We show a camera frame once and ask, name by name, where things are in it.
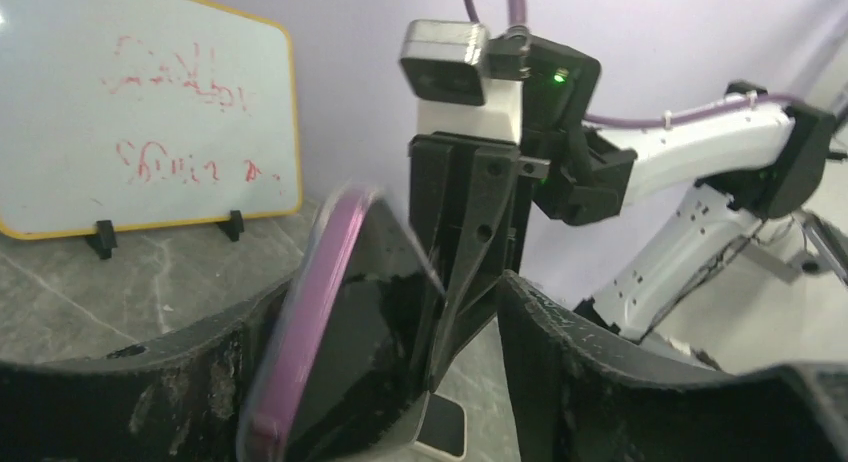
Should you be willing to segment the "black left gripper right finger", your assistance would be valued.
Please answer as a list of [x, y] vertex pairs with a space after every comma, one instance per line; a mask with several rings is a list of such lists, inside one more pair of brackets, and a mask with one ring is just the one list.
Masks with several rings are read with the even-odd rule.
[[498, 323], [525, 461], [843, 461], [847, 368], [742, 376], [675, 361], [564, 309], [519, 275]]

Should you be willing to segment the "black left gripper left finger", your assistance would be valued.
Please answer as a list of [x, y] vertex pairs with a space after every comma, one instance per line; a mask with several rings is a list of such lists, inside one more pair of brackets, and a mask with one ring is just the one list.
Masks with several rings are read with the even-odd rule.
[[2, 363], [2, 460], [235, 460], [240, 405], [290, 285], [106, 357]]

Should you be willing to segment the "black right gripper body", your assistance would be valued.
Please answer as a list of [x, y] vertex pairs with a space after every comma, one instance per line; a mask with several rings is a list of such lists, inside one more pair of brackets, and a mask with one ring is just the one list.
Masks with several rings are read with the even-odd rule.
[[519, 225], [530, 203], [572, 226], [618, 215], [636, 153], [617, 149], [582, 120], [600, 77], [598, 60], [539, 37], [501, 36], [490, 73], [519, 86], [519, 142], [488, 148], [488, 223]]

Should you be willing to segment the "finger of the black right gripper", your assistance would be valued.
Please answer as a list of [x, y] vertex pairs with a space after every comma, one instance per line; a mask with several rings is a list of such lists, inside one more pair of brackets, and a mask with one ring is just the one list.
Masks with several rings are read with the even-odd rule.
[[455, 144], [450, 187], [462, 191], [461, 230], [430, 354], [430, 389], [494, 318], [502, 274], [520, 267], [533, 189], [533, 176], [522, 171], [527, 162], [512, 144]]
[[462, 214], [459, 189], [450, 187], [455, 144], [443, 134], [418, 135], [410, 143], [409, 221], [426, 255], [449, 287]]

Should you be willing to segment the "purple phone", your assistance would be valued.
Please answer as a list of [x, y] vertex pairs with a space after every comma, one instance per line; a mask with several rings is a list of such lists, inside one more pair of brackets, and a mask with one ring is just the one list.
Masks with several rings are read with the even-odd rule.
[[382, 190], [339, 191], [319, 212], [247, 396], [237, 458], [370, 460], [411, 444], [443, 294]]

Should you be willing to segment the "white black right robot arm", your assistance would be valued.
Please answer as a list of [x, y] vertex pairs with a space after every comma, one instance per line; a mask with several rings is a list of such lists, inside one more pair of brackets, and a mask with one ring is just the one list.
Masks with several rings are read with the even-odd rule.
[[817, 189], [830, 113], [731, 83], [716, 102], [659, 119], [587, 114], [598, 60], [539, 37], [411, 32], [401, 66], [419, 100], [410, 219], [447, 288], [430, 379], [493, 316], [493, 287], [521, 264], [529, 211], [583, 226], [671, 185], [689, 188], [654, 239], [578, 313], [631, 342], [755, 226]]

